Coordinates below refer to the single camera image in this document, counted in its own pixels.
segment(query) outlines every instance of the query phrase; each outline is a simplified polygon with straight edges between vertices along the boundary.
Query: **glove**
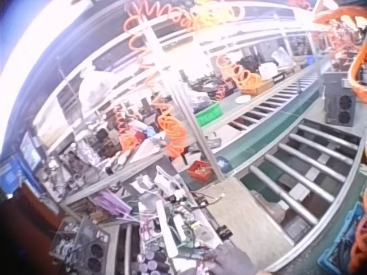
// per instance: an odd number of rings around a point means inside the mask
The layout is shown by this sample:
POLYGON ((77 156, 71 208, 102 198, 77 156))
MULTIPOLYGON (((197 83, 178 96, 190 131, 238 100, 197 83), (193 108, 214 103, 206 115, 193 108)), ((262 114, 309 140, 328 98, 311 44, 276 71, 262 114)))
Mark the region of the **glove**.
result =
POLYGON ((205 266, 214 275, 255 275, 255 266, 246 253, 235 246, 219 245, 207 254, 205 266))

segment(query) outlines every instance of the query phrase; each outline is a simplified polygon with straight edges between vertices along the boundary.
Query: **green plastic tray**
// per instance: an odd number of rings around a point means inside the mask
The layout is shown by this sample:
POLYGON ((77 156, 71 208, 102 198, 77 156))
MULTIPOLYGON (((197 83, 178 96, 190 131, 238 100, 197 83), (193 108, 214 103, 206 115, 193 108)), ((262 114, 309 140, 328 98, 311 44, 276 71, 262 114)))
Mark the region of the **green plastic tray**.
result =
POLYGON ((207 107, 207 109, 204 109, 201 112, 197 113, 195 117, 199 126, 202 127, 217 119, 221 115, 223 115, 223 111, 220 108, 219 102, 212 101, 212 105, 210 107, 207 107))

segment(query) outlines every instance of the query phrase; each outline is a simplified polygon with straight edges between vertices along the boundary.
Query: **red container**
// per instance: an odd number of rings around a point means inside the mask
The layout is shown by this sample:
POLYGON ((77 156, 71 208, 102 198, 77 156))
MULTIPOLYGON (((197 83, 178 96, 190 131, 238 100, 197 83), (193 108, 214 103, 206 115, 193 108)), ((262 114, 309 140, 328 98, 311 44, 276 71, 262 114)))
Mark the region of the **red container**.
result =
POLYGON ((194 163, 188 169, 188 172, 192 178, 204 181, 210 179, 210 177, 214 174, 213 169, 210 167, 210 164, 208 162, 202 162, 200 160, 195 160, 194 163), (209 167, 209 169, 207 169, 206 174, 198 174, 196 172, 196 170, 198 170, 201 167, 209 167))

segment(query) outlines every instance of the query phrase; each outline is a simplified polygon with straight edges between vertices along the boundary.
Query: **blue plastic crate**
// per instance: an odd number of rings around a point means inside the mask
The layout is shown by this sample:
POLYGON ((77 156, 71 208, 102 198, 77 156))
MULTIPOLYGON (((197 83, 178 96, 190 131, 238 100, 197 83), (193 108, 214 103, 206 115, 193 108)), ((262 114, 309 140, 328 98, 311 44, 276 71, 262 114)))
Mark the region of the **blue plastic crate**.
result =
POLYGON ((325 250, 324 253, 318 258, 317 264, 322 267, 328 274, 343 275, 343 272, 334 264, 334 255, 337 254, 337 249, 341 245, 341 241, 348 243, 351 248, 354 243, 356 227, 363 217, 363 206, 361 202, 356 202, 353 209, 350 210, 345 217, 344 225, 339 231, 339 234, 334 240, 334 244, 325 250))

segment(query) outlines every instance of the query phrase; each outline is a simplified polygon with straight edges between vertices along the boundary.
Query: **computer monitor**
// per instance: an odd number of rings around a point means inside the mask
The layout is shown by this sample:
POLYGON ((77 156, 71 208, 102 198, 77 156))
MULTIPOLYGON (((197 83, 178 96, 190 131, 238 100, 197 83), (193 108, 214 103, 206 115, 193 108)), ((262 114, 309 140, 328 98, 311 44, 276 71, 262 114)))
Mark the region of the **computer monitor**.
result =
POLYGON ((28 131, 24 134, 20 150, 29 168, 34 171, 37 165, 41 162, 41 156, 38 153, 34 141, 28 131))

